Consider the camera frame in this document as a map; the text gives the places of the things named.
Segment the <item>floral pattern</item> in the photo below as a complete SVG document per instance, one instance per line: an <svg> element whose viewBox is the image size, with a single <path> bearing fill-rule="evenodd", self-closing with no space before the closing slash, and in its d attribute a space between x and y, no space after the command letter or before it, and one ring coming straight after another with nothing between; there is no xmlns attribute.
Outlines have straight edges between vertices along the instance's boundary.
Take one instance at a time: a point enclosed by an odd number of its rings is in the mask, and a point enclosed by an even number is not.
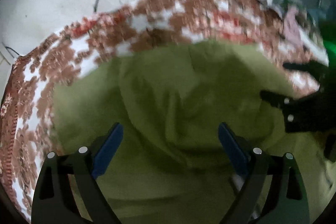
<svg viewBox="0 0 336 224"><path fill-rule="evenodd" d="M285 61L315 59L284 40L282 32L282 19L262 0L139 0L51 34L16 60L5 90L0 180L8 196L29 220L43 160L50 151L62 154L62 147L50 138L56 84L71 85L114 56L214 38L255 44L283 71L298 97L316 91L318 83L310 75L282 69Z"/></svg>

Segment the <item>metal rivet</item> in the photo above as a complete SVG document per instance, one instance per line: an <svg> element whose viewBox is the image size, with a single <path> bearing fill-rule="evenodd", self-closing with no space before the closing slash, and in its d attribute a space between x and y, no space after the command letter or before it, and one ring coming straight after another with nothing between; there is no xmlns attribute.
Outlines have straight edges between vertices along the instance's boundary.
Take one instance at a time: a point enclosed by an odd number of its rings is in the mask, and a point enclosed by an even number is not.
<svg viewBox="0 0 336 224"><path fill-rule="evenodd" d="M263 151L259 147L253 148L253 153L260 155Z"/></svg>
<svg viewBox="0 0 336 224"><path fill-rule="evenodd" d="M48 153L48 155L47 155L47 157L48 157L49 159L52 159L54 156L55 156L55 152L50 152L50 153Z"/></svg>
<svg viewBox="0 0 336 224"><path fill-rule="evenodd" d="M78 152L81 153L81 154L84 154L87 152L87 147L86 146L82 146L80 149L78 149Z"/></svg>
<svg viewBox="0 0 336 224"><path fill-rule="evenodd" d="M292 114L288 115L287 120L292 122L294 120L294 116Z"/></svg>
<svg viewBox="0 0 336 224"><path fill-rule="evenodd" d="M288 158L289 160L292 160L293 155L291 153L286 153L286 158Z"/></svg>

